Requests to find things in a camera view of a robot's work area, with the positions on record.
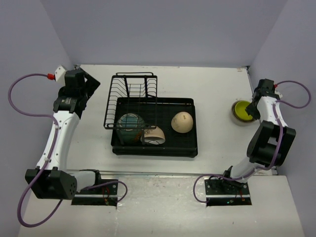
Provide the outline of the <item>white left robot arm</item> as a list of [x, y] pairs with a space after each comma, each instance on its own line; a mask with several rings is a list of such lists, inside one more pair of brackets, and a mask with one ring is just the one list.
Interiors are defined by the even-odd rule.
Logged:
[[53, 104], [51, 132], [40, 160], [26, 171], [25, 179], [39, 199], [72, 200], [82, 189], [97, 194], [103, 187], [99, 172], [84, 169], [69, 173], [67, 158], [74, 131], [100, 82], [81, 68], [58, 69], [55, 78], [62, 79], [64, 86]]

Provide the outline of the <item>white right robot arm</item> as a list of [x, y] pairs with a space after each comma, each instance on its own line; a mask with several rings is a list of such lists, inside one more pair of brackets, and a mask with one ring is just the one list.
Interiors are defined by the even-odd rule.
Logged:
[[242, 188], [247, 180], [259, 170], [281, 166], [296, 136], [282, 118], [275, 92], [274, 81], [261, 79], [254, 89], [252, 101], [245, 107], [247, 115], [260, 125], [252, 137], [246, 155], [240, 163], [224, 171], [220, 188], [226, 194]]

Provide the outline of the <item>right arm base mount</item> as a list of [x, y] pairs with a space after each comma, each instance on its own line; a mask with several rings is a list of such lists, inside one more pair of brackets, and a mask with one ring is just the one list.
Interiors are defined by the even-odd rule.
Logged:
[[204, 180], [206, 206], [252, 205], [248, 183], [211, 176]]

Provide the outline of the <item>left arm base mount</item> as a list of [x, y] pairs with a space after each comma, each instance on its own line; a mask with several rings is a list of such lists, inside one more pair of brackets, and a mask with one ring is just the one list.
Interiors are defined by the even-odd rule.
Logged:
[[118, 184], [109, 184], [95, 189], [81, 190], [72, 199], [71, 205], [114, 206], [118, 203]]

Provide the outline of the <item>large beige ceramic bowl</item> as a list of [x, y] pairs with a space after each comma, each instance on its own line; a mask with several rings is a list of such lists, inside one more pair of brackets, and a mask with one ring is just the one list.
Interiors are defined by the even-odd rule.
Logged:
[[249, 121], [249, 122], [246, 122], [246, 121], [241, 121], [241, 120], [239, 120], [236, 116], [235, 116], [235, 113], [234, 113], [234, 105], [236, 104], [236, 102], [237, 101], [235, 101], [233, 104], [232, 104], [232, 106], [231, 106], [231, 120], [232, 120], [232, 122], [233, 123], [235, 123], [236, 125], [238, 125], [238, 126], [248, 126], [248, 125], [251, 125], [251, 124], [253, 124], [256, 120], [251, 120], [251, 121]]

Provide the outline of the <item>yellow green bowl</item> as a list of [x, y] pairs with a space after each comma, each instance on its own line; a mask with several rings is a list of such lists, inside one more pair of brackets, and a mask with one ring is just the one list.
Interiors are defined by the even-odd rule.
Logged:
[[234, 113], [239, 120], [246, 122], [253, 120], [253, 117], [246, 111], [248, 105], [250, 105], [250, 102], [245, 100], [239, 100], [234, 105]]

